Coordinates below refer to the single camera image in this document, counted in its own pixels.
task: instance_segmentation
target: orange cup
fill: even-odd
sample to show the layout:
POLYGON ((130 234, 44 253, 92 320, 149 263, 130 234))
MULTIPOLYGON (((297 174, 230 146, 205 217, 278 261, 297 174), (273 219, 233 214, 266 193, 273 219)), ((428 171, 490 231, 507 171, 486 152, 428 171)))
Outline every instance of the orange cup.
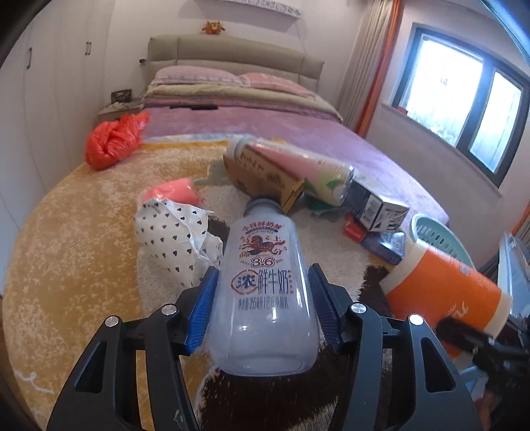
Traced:
MULTIPOLYGON (((399 265, 381 281, 396 318, 417 313, 434 330, 454 317, 496 338, 510 314, 512 297, 475 269, 418 240, 399 265)), ((471 356, 444 344, 457 368, 471 356)))

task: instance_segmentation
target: white wall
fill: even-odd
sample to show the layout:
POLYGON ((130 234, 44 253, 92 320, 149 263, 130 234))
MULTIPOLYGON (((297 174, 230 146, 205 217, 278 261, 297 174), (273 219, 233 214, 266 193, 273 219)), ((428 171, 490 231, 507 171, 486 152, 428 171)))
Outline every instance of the white wall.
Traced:
POLYGON ((138 61, 151 36, 200 33, 206 20, 221 21, 223 33, 307 52, 325 61, 319 94, 334 104, 346 73, 366 0, 286 0, 302 9, 294 20, 277 12, 217 0, 117 0, 105 60, 104 91, 144 88, 138 61))
MULTIPOLYGON (((412 25, 440 30, 505 58, 523 72, 530 68, 503 28, 493 19, 439 0, 407 0, 381 102, 391 104, 407 59, 412 25)), ((530 199, 530 126, 505 180, 497 191, 455 149, 411 119, 379 104, 368 141, 415 177, 445 208, 450 226, 476 266, 498 250, 530 199)))

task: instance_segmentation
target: white polka dot bag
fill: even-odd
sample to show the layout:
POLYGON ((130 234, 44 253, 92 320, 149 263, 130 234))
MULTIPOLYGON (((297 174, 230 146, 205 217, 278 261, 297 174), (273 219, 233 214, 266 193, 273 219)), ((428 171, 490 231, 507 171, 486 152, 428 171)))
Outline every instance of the white polka dot bag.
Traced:
POLYGON ((220 266, 223 242, 208 232, 209 214, 168 199, 150 199, 136 212, 138 244, 182 287, 200 285, 208 267, 220 266))

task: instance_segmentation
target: beige rug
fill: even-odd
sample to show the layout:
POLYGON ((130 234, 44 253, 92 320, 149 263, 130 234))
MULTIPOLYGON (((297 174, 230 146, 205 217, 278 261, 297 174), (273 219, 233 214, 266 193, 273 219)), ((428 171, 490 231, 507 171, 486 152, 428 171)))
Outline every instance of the beige rug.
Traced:
MULTIPOLYGON (((229 225, 241 216, 248 198, 229 185, 223 152, 218 145, 184 145, 139 150, 98 173, 82 165, 28 218, 7 272, 4 331, 20 391, 41 428, 73 365, 107 316, 145 317, 179 294, 135 244, 138 194, 191 177, 205 198, 204 208, 219 220, 229 225)), ((375 267, 382 262, 340 233, 341 220, 316 219, 305 209, 292 217, 306 263, 320 263, 329 280, 347 287, 356 299, 367 275, 379 271, 375 267)), ((139 352, 140 370, 144 361, 139 352)), ((346 359, 326 346, 309 372, 281 378, 228 376, 213 368, 207 347, 183 360, 203 430, 326 429, 345 366, 346 359)), ((145 372, 137 381, 142 424, 151 430, 145 372)))

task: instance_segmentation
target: nightstand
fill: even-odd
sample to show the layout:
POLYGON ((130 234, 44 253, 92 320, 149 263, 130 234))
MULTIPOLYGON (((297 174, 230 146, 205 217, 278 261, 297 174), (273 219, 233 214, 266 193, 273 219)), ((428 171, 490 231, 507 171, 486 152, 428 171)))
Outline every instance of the nightstand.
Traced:
POLYGON ((103 121, 120 119, 124 114, 137 114, 142 109, 144 109, 144 105, 140 100, 133 100, 127 103, 116 102, 115 104, 107 105, 98 113, 98 124, 103 121))

